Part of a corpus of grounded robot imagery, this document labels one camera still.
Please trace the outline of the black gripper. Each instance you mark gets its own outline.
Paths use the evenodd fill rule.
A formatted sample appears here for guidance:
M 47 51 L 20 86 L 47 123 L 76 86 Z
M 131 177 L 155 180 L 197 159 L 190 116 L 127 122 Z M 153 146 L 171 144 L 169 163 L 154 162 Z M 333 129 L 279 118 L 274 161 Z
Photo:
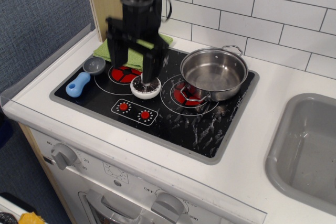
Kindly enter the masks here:
M 107 41 L 111 63 L 115 68 L 128 62 L 129 49 L 143 55 L 142 82 L 150 83 L 160 74 L 166 58 L 168 43 L 159 35 L 162 1 L 147 6 L 123 5 L 122 19 L 106 18 Z M 152 49 L 141 46 L 137 40 L 154 44 Z

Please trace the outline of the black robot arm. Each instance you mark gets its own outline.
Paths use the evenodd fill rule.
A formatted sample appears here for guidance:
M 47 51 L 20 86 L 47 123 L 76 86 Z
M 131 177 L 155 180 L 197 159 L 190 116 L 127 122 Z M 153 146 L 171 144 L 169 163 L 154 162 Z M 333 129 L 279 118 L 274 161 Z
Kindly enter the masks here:
M 107 18 L 107 43 L 111 62 L 128 62 L 129 49 L 143 56 L 143 83 L 154 81 L 167 58 L 168 43 L 159 35 L 162 0 L 120 0 L 122 19 Z

